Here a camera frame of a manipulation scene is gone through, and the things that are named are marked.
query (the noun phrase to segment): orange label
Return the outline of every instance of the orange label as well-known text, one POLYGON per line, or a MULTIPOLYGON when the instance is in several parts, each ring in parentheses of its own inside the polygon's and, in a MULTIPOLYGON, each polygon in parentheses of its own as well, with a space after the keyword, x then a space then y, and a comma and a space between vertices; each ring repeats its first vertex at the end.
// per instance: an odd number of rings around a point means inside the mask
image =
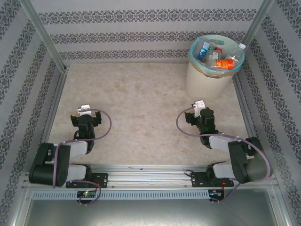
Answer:
POLYGON ((232 59, 230 60, 216 60, 216 67, 217 68, 224 68, 224 69, 233 69, 234 62, 232 59))

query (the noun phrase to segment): trash bin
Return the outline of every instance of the trash bin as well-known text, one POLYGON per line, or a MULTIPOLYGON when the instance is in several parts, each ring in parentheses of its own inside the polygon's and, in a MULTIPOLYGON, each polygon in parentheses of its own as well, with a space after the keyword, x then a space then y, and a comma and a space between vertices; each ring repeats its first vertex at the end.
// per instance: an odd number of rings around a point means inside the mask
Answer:
POLYGON ((218 98, 232 79, 232 76, 239 71, 245 60, 245 54, 238 65, 235 65, 235 68, 232 70, 209 69, 204 63, 200 63, 192 55, 202 37, 215 42, 217 47, 222 48, 221 59, 224 59, 227 55, 231 54, 238 47, 238 44, 221 35, 204 35, 198 37, 193 42, 190 51, 188 52, 189 64, 185 84, 186 93, 194 101, 204 100, 205 102, 210 102, 215 101, 218 98))

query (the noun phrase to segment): beige floor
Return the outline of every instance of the beige floor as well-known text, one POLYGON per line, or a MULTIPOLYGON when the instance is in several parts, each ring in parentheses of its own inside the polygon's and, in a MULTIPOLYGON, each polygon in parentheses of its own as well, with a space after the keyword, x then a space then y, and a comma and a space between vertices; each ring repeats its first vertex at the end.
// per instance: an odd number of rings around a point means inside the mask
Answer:
MULTIPOLYGON (((49 142, 72 139, 77 128, 70 115, 89 103, 106 111, 113 126, 96 141, 92 152, 74 158, 77 163, 194 165, 228 159, 220 150, 207 149, 197 137, 188 137, 175 125, 178 113, 191 106, 184 85, 187 64, 73 64, 55 116, 49 142)), ((212 103, 219 131, 246 137, 246 129, 232 83, 212 103)), ((96 136, 109 123, 95 128, 96 136)), ((180 118, 180 126, 197 134, 195 126, 180 118)))

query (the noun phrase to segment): wall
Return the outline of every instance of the wall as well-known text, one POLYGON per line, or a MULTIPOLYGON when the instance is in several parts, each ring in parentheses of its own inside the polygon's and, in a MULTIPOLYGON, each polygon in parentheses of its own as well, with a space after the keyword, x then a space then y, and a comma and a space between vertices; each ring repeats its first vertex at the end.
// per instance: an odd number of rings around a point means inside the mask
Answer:
POLYGON ((262 0, 33 0, 65 64, 186 62, 191 42, 242 40, 262 0))
POLYGON ((301 225, 300 15, 300 0, 274 1, 238 73, 294 225, 301 225))
POLYGON ((60 78, 17 0, 0 0, 0 226, 8 221, 60 78))

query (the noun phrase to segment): plastic bag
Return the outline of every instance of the plastic bag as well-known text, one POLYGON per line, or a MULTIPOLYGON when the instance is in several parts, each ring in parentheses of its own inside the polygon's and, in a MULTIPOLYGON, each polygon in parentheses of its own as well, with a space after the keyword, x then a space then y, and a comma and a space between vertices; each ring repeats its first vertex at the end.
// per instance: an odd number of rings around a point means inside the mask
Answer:
POLYGON ((209 39, 210 41, 217 44, 218 48, 222 49, 222 57, 221 59, 224 59, 227 55, 231 54, 237 47, 238 44, 233 41, 232 39, 229 39, 227 37, 216 35, 216 34, 210 34, 210 35, 203 35, 199 36, 192 44, 189 52, 188 52, 188 60, 191 63, 191 65, 197 69, 202 74, 212 77, 212 78, 220 78, 220 77, 226 77, 226 76, 233 76, 236 72, 238 72, 245 61, 245 53, 241 57, 241 60, 238 62, 238 64, 235 65, 235 67, 231 70, 229 69, 215 69, 210 67, 209 65, 206 65, 200 61, 198 61, 193 56, 193 51, 196 48, 198 42, 200 39, 204 37, 209 39))

